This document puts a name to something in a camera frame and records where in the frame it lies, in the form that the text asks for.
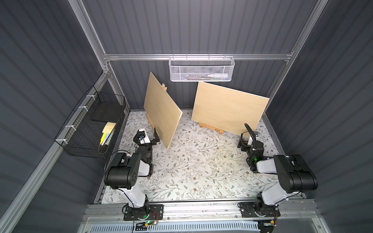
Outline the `yellow sticky notes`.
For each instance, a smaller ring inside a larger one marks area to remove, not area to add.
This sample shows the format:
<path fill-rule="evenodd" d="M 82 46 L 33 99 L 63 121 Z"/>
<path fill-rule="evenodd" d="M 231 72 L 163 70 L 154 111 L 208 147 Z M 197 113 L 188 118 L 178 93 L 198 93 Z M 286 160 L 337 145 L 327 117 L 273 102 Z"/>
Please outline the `yellow sticky notes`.
<path fill-rule="evenodd" d="M 114 130 L 116 126 L 116 123 L 113 123 L 113 122 L 108 122 L 105 127 L 103 128 L 103 135 L 101 137 L 101 140 L 100 140 L 100 145 L 103 146 L 106 141 L 108 140 L 109 136 L 111 135 L 112 131 Z"/>

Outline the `black notebook in basket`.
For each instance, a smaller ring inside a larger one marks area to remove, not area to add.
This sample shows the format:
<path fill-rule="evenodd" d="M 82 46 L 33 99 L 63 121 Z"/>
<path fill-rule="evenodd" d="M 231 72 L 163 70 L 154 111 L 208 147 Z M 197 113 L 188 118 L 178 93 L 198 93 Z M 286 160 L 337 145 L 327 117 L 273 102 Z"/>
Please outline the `black notebook in basket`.
<path fill-rule="evenodd" d="M 115 103 L 100 103 L 94 110 L 91 120 L 100 122 L 117 122 L 123 112 L 123 106 Z"/>

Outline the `wooden easel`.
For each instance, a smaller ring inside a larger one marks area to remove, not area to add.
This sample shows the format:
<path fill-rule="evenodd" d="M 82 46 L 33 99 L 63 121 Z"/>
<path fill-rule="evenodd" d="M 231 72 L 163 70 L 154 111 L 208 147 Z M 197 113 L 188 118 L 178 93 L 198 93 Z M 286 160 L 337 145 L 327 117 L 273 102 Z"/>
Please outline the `wooden easel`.
<path fill-rule="evenodd" d="M 216 131 L 216 132 L 219 133 L 219 135 L 222 135 L 224 133 L 224 130 L 222 130 L 222 129 L 219 129 L 219 128 L 216 128 L 216 127 L 213 127 L 213 126 L 210 126 L 210 125 L 206 125 L 206 124 L 203 124 L 203 123 L 200 123 L 200 122 L 199 122 L 199 126 L 201 128 L 205 127 L 205 128 L 211 129 L 213 131 Z"/>
<path fill-rule="evenodd" d="M 161 86 L 162 86 L 162 88 L 167 92 L 167 87 L 165 86 L 165 84 L 163 83 Z M 150 117 L 149 117 L 148 114 L 146 114 L 146 117 L 147 117 L 147 119 L 148 119 L 148 121 L 149 121 L 151 127 L 154 128 L 154 124 L 152 123 L 152 121 L 151 121 L 151 119 L 150 119 Z"/>

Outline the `plywood board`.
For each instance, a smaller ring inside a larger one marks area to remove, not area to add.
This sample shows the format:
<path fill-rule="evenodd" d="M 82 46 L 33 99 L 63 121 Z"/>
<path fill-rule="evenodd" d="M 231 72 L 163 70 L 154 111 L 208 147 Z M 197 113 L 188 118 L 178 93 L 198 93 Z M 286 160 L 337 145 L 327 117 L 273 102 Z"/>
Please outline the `plywood board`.
<path fill-rule="evenodd" d="M 169 149 L 183 112 L 152 72 L 149 74 L 144 109 L 160 140 Z"/>
<path fill-rule="evenodd" d="M 257 128 L 268 102 L 266 97 L 200 82 L 191 119 L 240 135 L 246 131 L 244 124 Z"/>

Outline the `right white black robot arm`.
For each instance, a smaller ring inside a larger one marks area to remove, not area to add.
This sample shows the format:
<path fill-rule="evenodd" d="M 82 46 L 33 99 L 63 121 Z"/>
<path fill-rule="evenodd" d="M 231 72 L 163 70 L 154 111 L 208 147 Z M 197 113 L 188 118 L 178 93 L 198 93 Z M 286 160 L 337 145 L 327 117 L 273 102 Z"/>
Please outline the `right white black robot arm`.
<path fill-rule="evenodd" d="M 250 170 L 257 174 L 277 175 L 278 182 L 259 192 L 253 202 L 238 203 L 238 208 L 242 217 L 278 218 L 278 205 L 302 192 L 317 189 L 317 178 L 299 154 L 264 156 L 264 144 L 257 140 L 247 123 L 244 125 L 250 138 L 243 140 L 241 134 L 238 148 L 247 152 L 246 162 Z"/>

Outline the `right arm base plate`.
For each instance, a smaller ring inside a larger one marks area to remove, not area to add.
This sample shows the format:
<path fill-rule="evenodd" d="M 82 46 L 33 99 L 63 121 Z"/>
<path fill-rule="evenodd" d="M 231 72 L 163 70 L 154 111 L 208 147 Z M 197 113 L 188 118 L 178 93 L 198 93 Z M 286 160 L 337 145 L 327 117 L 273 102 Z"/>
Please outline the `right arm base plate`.
<path fill-rule="evenodd" d="M 241 216 L 246 217 L 273 217 L 281 216 L 280 211 L 275 205 L 265 205 L 257 202 L 240 202 L 237 204 Z"/>

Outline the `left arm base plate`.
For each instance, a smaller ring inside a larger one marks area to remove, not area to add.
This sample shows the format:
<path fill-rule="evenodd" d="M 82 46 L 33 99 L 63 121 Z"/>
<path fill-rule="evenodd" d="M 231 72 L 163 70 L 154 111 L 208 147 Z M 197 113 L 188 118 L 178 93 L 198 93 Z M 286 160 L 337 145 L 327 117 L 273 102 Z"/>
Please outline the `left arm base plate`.
<path fill-rule="evenodd" d="M 122 213 L 124 214 L 124 221 L 134 221 L 134 220 L 162 220 L 164 214 L 164 205 L 162 204 L 151 204 L 149 206 L 145 205 L 140 208 L 130 207 L 128 204 L 122 208 Z"/>

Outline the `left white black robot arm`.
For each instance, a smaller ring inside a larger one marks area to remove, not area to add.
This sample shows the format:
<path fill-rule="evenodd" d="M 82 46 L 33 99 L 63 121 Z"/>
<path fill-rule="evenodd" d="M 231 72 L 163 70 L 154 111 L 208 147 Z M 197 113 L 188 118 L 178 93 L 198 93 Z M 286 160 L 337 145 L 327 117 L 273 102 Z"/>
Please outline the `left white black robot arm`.
<path fill-rule="evenodd" d="M 150 178 L 153 173 L 153 146 L 160 141 L 154 130 L 153 139 L 149 139 L 145 129 L 139 129 L 133 138 L 138 146 L 136 152 L 126 150 L 114 152 L 113 159 L 105 168 L 104 184 L 118 190 L 128 201 L 122 208 L 123 220 L 160 219 L 162 205 L 151 205 L 148 197 L 137 185 L 139 177 Z"/>

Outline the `white marker in basket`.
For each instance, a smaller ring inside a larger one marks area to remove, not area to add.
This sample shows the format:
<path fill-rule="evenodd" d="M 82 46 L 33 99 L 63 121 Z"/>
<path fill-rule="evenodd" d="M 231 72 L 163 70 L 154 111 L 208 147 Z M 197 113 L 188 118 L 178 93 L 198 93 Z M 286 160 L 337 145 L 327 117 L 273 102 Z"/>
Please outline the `white marker in basket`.
<path fill-rule="evenodd" d="M 207 76 L 212 79 L 220 79 L 220 80 L 229 78 L 229 74 L 227 73 L 213 73 L 213 74 L 208 74 Z"/>

